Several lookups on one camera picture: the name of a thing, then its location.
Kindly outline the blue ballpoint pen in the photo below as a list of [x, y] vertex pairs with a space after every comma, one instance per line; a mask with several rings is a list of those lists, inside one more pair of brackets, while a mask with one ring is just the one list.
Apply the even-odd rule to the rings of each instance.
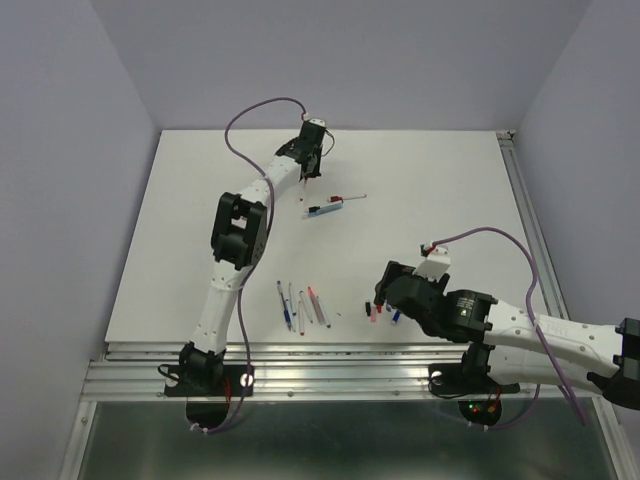
[[287, 300], [284, 296], [284, 290], [283, 290], [283, 286], [282, 286], [282, 282], [280, 280], [277, 280], [276, 282], [276, 286], [277, 286], [277, 291], [278, 291], [278, 295], [279, 295], [279, 299], [280, 299], [280, 303], [281, 303], [281, 307], [282, 307], [282, 311], [283, 311], [283, 316], [284, 316], [284, 320], [285, 320], [285, 324], [288, 328], [289, 331], [292, 331], [292, 321], [291, 321], [291, 315], [287, 306]]

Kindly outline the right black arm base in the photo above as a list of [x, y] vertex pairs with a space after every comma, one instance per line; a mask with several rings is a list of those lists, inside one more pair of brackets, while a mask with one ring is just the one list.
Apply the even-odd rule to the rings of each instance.
[[519, 383], [499, 383], [489, 377], [489, 346], [471, 344], [458, 363], [429, 367], [427, 388], [441, 399], [458, 399], [459, 411], [472, 425], [495, 429], [502, 415], [502, 395], [520, 392]]

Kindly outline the aluminium right side rail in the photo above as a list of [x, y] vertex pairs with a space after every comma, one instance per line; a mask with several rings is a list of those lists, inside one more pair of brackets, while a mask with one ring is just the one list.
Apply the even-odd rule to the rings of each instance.
[[526, 241], [538, 268], [539, 285], [546, 313], [568, 320], [570, 315], [561, 292], [547, 244], [520, 168], [515, 148], [515, 133], [498, 131], [497, 142], [511, 184]]

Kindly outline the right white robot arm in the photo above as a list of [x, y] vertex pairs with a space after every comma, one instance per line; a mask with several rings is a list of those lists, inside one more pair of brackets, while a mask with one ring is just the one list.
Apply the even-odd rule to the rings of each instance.
[[444, 268], [391, 261], [375, 286], [374, 302], [389, 304], [429, 337], [467, 345], [458, 388], [557, 385], [638, 409], [638, 320], [594, 325], [530, 315], [489, 294], [447, 291], [448, 279]]

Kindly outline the aluminium rail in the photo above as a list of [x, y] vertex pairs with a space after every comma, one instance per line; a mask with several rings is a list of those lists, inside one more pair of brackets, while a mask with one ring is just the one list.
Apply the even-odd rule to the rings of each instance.
[[585, 397], [589, 423], [544, 389], [522, 423], [465, 425], [430, 395], [444, 344], [262, 344], [238, 424], [206, 436], [164, 394], [171, 343], [115, 343], [86, 372], [64, 479], [635, 479], [614, 409]]
[[498, 131], [497, 142], [511, 184], [526, 241], [538, 268], [539, 285], [546, 313], [568, 320], [570, 315], [561, 292], [547, 244], [520, 168], [515, 148], [515, 133]]

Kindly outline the light blue pen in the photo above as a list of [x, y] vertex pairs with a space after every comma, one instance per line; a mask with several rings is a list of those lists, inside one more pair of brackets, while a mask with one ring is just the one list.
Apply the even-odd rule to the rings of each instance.
[[328, 213], [332, 213], [332, 212], [338, 211], [338, 210], [340, 210], [340, 209], [342, 209], [344, 207], [344, 203], [343, 202], [330, 203], [330, 204], [327, 204], [327, 205], [322, 205], [321, 207], [322, 208], [320, 210], [318, 210], [317, 212], [314, 212], [314, 213], [308, 213], [306, 211], [305, 217], [306, 218], [316, 218], [316, 217], [319, 217], [321, 215], [325, 215], [325, 214], [328, 214]]

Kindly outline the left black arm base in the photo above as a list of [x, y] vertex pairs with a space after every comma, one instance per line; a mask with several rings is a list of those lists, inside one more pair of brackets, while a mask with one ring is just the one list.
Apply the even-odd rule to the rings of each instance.
[[165, 381], [164, 395], [186, 399], [190, 428], [205, 435], [229, 430], [245, 399], [253, 394], [256, 375], [251, 361], [225, 367], [224, 356], [225, 351], [203, 352], [188, 343], [177, 364], [157, 367]]

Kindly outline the uncapped white blue marker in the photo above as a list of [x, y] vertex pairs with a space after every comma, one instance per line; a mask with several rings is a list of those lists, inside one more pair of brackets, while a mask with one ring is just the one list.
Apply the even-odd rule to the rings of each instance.
[[299, 291], [299, 298], [300, 298], [306, 318], [310, 323], [313, 323], [314, 315], [313, 315], [312, 307], [311, 307], [311, 304], [309, 303], [309, 299], [307, 298], [306, 293], [303, 290]]

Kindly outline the thin white red pen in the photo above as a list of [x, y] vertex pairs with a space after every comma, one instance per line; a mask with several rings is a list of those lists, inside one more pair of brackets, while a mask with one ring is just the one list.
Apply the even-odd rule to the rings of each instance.
[[334, 195], [334, 196], [330, 196], [330, 197], [328, 197], [328, 202], [330, 202], [330, 203], [346, 202], [346, 201], [353, 201], [353, 200], [366, 199], [367, 197], [368, 197], [368, 195], [367, 195], [367, 194], [352, 195], [352, 196], [340, 196], [340, 195]]

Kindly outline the thin white red-tipped pen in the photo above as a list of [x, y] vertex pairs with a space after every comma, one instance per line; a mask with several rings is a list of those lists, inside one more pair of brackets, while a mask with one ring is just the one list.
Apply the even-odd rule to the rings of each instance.
[[305, 310], [302, 300], [298, 301], [298, 331], [300, 336], [305, 335]]

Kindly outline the translucent red pen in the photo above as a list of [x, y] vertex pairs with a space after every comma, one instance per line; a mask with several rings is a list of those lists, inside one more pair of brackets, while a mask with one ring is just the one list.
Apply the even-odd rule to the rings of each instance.
[[312, 305], [312, 307], [314, 309], [314, 312], [315, 312], [315, 315], [317, 317], [318, 323], [320, 325], [326, 325], [326, 321], [325, 321], [322, 309], [321, 309], [321, 307], [320, 307], [320, 305], [318, 303], [317, 297], [316, 297], [316, 295], [315, 295], [315, 293], [314, 293], [314, 291], [313, 291], [311, 286], [307, 287], [307, 292], [308, 292], [308, 295], [309, 295], [309, 299], [311, 301], [311, 305]]

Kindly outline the aluminium front rail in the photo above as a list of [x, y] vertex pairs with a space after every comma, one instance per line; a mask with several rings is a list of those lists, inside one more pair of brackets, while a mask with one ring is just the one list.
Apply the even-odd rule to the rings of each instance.
[[171, 343], [115, 343], [86, 372], [64, 479], [635, 479], [614, 409], [585, 397], [589, 423], [544, 389], [522, 423], [465, 425], [430, 395], [444, 344], [262, 344], [238, 424], [206, 436], [164, 394]]

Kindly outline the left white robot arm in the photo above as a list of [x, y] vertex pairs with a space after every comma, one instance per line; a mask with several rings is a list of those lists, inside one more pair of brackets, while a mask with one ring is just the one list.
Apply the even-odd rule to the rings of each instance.
[[222, 384], [229, 323], [239, 292], [266, 250], [274, 205], [286, 190], [320, 175], [326, 131], [325, 121], [304, 120], [298, 136], [276, 151], [257, 180], [219, 199], [209, 292], [194, 333], [179, 354], [179, 365], [199, 393], [213, 393]]

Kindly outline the white marker blue cap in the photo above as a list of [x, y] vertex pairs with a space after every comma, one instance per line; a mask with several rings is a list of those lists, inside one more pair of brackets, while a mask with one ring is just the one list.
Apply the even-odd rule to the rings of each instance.
[[296, 300], [295, 300], [292, 282], [289, 282], [288, 284], [288, 300], [289, 300], [291, 315], [295, 317], [297, 315], [297, 308], [296, 308]]

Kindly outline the thin pen black cap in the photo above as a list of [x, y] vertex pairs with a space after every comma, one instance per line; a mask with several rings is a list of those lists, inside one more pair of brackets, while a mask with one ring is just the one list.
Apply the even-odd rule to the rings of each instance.
[[322, 298], [320, 296], [316, 297], [316, 302], [318, 304], [319, 310], [320, 310], [320, 316], [322, 319], [323, 324], [327, 327], [330, 328], [332, 326], [331, 324], [331, 320], [330, 320], [330, 316], [328, 315], [328, 312], [322, 302]]

